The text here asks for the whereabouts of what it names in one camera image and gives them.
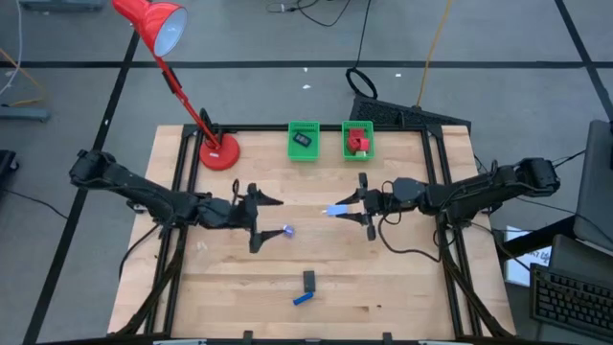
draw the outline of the white paper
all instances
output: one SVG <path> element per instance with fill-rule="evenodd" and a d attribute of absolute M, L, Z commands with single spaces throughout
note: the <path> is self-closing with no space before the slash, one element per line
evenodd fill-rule
<path fill-rule="evenodd" d="M 516 239 L 518 237 L 529 234 L 528 231 L 520 231 L 521 229 L 507 226 L 506 241 Z M 524 254 L 517 258 L 520 262 L 530 267 L 530 264 L 549 265 L 549 258 L 552 254 L 552 247 L 546 247 L 538 249 L 534 252 Z M 521 286 L 530 286 L 530 272 L 526 270 L 521 264 L 518 264 L 515 260 L 507 260 L 507 274 L 506 280 L 509 283 L 518 284 Z"/>

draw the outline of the wooden tabletop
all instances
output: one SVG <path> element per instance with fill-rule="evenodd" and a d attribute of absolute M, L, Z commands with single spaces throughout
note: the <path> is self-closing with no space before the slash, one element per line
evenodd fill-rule
<path fill-rule="evenodd" d="M 181 126 L 158 127 L 148 179 L 170 187 L 181 130 Z M 466 128 L 444 126 L 443 133 L 453 180 L 475 175 Z M 197 192 L 231 198 L 235 178 L 240 180 L 241 193 L 255 182 L 267 195 L 284 201 L 282 206 L 259 208 L 259 229 L 289 224 L 296 235 L 267 241 L 258 254 L 250 254 L 248 233 L 243 230 L 191 228 L 172 336 L 241 338 L 243 331 L 251 330 L 255 338 L 380 339 L 382 333 L 391 332 L 394 339 L 452 339 L 440 264 L 418 254 L 394 254 L 380 239 L 367 241 L 359 224 L 322 214 L 326 205 L 353 193 L 360 172 L 368 174 L 370 188 L 399 176 L 426 182 L 420 135 L 377 132 L 372 161 L 346 162 L 340 132 L 322 132 L 320 157 L 312 163 L 288 160 L 286 136 L 284 131 L 240 132 L 235 134 L 240 159 L 232 169 L 213 172 L 200 167 Z M 432 150 L 437 179 L 442 181 L 434 140 Z M 186 167 L 190 160 L 189 153 Z M 182 188 L 189 168 L 184 171 Z M 475 221 L 489 226 L 484 216 Z M 151 226 L 149 215 L 136 216 L 130 244 Z M 418 211 L 403 214 L 400 225 L 383 227 L 395 248 L 418 248 L 437 256 L 434 230 L 434 219 Z M 503 327 L 514 333 L 492 236 L 477 227 L 465 229 L 464 234 L 475 291 Z M 110 332 L 120 329 L 147 297 L 159 245 L 157 236 L 151 237 L 125 263 Z M 317 291 L 312 300 L 295 307 L 292 299 L 304 293 L 305 270 L 315 271 Z M 469 334 L 465 298 L 459 289 L 458 295 Z M 161 299 L 156 330 L 162 329 L 166 298 Z"/>

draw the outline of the lamp base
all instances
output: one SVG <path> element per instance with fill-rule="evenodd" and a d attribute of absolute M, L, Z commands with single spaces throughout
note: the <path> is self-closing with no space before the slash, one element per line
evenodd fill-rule
<path fill-rule="evenodd" d="M 231 168 L 238 161 L 240 156 L 240 147 L 237 139 L 230 134 L 223 134 L 221 139 L 221 148 L 211 149 L 207 143 L 202 143 L 200 147 L 200 161 L 205 167 L 214 170 L 222 171 Z"/>

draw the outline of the green basket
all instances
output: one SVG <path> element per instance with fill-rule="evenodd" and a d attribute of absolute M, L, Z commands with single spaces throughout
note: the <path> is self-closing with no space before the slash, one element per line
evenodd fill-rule
<path fill-rule="evenodd" d="M 310 145 L 304 146 L 294 141 L 300 132 L 310 138 Z M 287 156 L 292 161 L 314 161 L 319 157 L 319 123 L 316 121 L 292 121 L 287 129 Z"/>
<path fill-rule="evenodd" d="M 349 130 L 352 128 L 364 128 L 364 137 L 370 141 L 370 147 L 366 152 L 366 157 L 353 155 L 347 149 L 347 139 L 349 138 Z M 343 157 L 345 160 L 365 161 L 375 157 L 375 131 L 373 130 L 372 121 L 343 121 Z"/>

